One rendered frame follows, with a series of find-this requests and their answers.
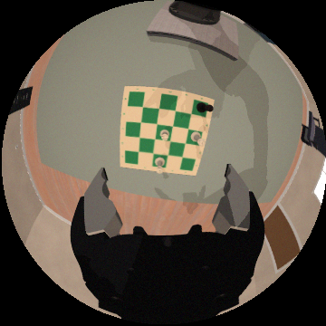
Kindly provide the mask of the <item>black chess piece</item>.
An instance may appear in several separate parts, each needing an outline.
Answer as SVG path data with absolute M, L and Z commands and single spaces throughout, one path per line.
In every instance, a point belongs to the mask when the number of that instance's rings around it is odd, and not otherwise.
M 205 112 L 205 111 L 213 111 L 213 106 L 212 105 L 205 105 L 205 103 L 203 103 L 203 102 L 199 102 L 198 104 L 197 104 L 197 110 L 199 111 L 199 112 Z

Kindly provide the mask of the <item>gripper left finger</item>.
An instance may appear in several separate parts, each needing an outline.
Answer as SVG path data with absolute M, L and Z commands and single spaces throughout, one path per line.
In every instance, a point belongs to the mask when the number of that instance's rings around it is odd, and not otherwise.
M 105 168 L 101 168 L 83 197 L 80 197 L 72 219 L 72 250 L 86 283 L 91 281 L 90 259 L 93 251 L 105 240 L 120 235 L 123 226 L 116 207 L 108 199 L 110 191 L 107 180 Z

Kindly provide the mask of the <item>green and cream chessboard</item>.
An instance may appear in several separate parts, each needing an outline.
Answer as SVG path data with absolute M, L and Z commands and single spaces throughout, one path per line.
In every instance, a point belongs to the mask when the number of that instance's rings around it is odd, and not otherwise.
M 191 139 L 197 131 L 206 141 L 212 112 L 199 112 L 197 104 L 214 100 L 194 93 L 156 87 L 125 86 L 120 120 L 120 166 L 163 172 L 197 174 L 204 147 Z M 169 132 L 162 140 L 160 132 Z

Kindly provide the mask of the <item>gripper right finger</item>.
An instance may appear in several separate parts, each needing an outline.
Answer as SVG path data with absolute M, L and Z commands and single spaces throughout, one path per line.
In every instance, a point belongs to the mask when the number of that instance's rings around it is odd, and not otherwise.
M 264 244 L 264 219 L 254 193 L 231 164 L 226 166 L 225 178 L 225 196 L 220 199 L 212 224 L 217 233 L 230 236 L 243 247 L 246 278 L 252 278 Z

